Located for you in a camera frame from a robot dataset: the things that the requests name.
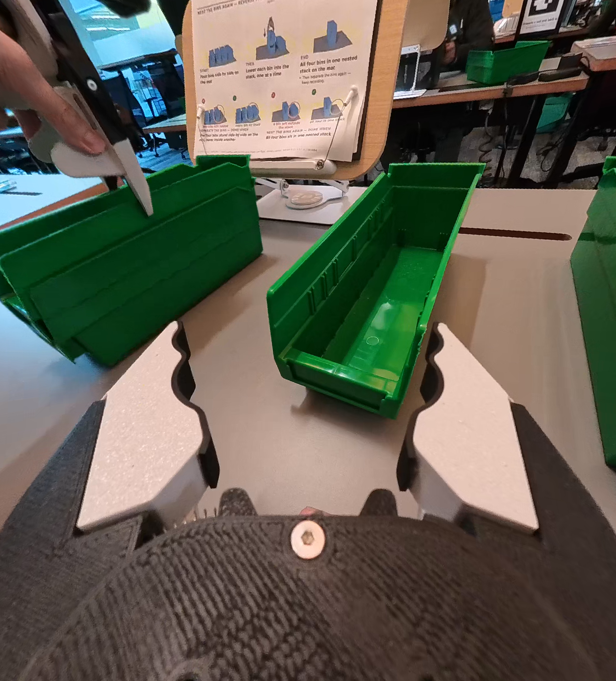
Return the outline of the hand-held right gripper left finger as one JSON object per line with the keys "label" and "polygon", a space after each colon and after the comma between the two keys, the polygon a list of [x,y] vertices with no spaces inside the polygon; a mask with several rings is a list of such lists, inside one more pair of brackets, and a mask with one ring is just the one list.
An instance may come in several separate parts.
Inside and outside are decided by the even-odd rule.
{"label": "hand-held right gripper left finger", "polygon": [[184,521],[219,482],[207,417],[182,321],[154,338],[107,391],[77,528],[91,532],[140,514]]}

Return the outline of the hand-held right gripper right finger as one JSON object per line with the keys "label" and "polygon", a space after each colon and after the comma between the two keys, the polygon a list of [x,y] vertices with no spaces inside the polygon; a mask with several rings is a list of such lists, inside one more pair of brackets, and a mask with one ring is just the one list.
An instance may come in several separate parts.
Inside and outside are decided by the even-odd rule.
{"label": "hand-held right gripper right finger", "polygon": [[511,398],[445,323],[432,328],[420,391],[397,464],[416,518],[459,524],[474,515],[537,532]]}

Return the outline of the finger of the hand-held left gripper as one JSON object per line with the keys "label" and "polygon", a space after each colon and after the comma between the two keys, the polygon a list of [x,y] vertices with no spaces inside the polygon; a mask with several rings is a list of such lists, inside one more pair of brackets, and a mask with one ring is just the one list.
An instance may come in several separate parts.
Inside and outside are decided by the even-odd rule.
{"label": "finger of the hand-held left gripper", "polygon": [[117,175],[122,177],[131,188],[145,214],[152,216],[153,204],[150,186],[147,183],[145,174],[139,165],[130,141],[121,140],[112,144],[110,158],[116,167]]}

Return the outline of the grey desk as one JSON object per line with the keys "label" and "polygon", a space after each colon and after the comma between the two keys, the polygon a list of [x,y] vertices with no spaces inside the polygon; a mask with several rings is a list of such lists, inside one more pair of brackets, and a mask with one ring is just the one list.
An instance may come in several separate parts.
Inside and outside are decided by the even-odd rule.
{"label": "grey desk", "polygon": [[[475,190],[432,320],[444,322],[511,398],[523,404],[616,532],[616,472],[603,459],[569,256],[594,197],[585,190]],[[396,420],[282,379],[270,346],[270,284],[323,229],[262,221],[263,254],[185,313],[196,381],[220,463],[212,511],[243,488],[258,512],[358,512],[374,488],[397,497],[395,466],[422,404],[424,357]],[[0,303],[0,529],[85,410],[134,361],[70,362]]]}

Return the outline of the black office chair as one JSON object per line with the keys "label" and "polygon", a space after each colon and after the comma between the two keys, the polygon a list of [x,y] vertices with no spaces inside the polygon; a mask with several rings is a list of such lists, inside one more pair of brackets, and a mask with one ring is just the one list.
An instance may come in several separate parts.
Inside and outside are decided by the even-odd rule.
{"label": "black office chair", "polygon": [[129,141],[136,154],[145,149],[145,138],[142,127],[134,115],[134,109],[139,107],[125,77],[118,71],[109,72],[110,76],[103,80],[103,84],[116,108],[117,114],[126,128]]}

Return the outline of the white clipboard stand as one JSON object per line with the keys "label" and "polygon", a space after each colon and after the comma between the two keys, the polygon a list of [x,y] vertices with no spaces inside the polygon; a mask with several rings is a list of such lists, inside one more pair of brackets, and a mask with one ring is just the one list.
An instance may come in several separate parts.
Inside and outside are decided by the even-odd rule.
{"label": "white clipboard stand", "polygon": [[336,163],[320,158],[250,160],[258,186],[268,189],[257,201],[261,219],[332,226],[365,187],[337,180]]}

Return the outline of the instruction sheet on wooden board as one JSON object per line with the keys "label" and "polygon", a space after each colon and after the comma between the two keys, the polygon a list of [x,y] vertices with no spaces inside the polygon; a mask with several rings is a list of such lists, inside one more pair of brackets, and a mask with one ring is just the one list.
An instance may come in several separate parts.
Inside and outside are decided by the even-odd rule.
{"label": "instruction sheet on wooden board", "polygon": [[314,159],[250,161],[253,177],[346,183],[365,175],[375,166],[388,136],[408,4],[408,1],[378,3],[369,81],[364,94],[358,95],[363,104],[359,159],[330,161],[321,155]]}

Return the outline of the clear acrylic sign holder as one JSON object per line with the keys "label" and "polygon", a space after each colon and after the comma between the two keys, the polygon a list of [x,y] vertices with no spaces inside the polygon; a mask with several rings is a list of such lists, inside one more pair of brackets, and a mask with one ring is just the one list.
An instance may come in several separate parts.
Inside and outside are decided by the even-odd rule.
{"label": "clear acrylic sign holder", "polygon": [[431,69],[432,50],[422,50],[419,45],[401,49],[394,100],[412,99],[426,92],[425,83]]}

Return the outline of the green crate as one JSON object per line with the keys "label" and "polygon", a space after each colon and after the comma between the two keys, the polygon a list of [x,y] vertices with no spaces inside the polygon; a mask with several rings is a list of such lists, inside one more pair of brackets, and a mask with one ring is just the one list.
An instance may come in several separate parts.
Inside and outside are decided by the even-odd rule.
{"label": "green crate", "polygon": [[536,134],[555,132],[565,121],[574,96],[573,93],[560,93],[548,96],[543,105]]}

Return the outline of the long wooden table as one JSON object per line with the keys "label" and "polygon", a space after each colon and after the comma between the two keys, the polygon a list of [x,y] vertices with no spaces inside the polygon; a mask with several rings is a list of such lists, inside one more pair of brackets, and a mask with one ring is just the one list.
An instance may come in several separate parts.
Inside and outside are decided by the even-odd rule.
{"label": "long wooden table", "polygon": [[576,54],[581,56],[581,73],[561,78],[557,81],[532,80],[527,83],[499,84],[497,86],[479,87],[468,82],[463,90],[439,89],[430,90],[414,98],[394,100],[393,110],[407,110],[429,106],[460,104],[474,101],[501,101],[507,108],[508,102],[518,98],[531,98],[531,109],[523,129],[522,140],[517,148],[516,156],[511,164],[506,186],[516,188],[523,183],[521,176],[529,150],[536,133],[539,117],[541,116],[545,100],[550,95],[583,92],[590,95],[593,89],[601,84],[601,78],[607,74],[616,73],[616,40],[602,44],[597,41],[576,42],[573,45]]}

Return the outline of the black box device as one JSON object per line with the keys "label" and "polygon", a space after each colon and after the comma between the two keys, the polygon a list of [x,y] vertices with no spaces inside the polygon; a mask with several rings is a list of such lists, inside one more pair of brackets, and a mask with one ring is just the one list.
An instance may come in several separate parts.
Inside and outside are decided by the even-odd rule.
{"label": "black box device", "polygon": [[554,58],[556,62],[551,68],[540,67],[535,72],[524,72],[513,75],[507,81],[506,87],[515,87],[531,82],[555,82],[566,80],[569,78],[576,78],[580,76],[583,71],[583,59],[581,53],[569,52]]}

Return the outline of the printed marker board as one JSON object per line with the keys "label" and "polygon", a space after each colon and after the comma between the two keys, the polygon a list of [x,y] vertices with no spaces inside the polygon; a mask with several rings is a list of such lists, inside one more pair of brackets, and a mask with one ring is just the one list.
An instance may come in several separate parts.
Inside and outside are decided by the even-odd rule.
{"label": "printed marker board", "polygon": [[576,1],[523,1],[517,36],[550,35],[566,25]]}

